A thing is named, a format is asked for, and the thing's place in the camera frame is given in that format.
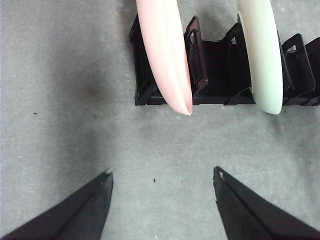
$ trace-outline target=gray carpet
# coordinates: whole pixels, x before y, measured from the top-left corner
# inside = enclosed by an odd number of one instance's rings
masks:
[[[283,41],[320,36],[319,0],[272,0]],[[205,40],[236,22],[236,0],[179,0]],[[135,106],[134,0],[1,1],[1,235],[114,173],[105,240],[222,240],[219,165],[320,229],[320,107]]]

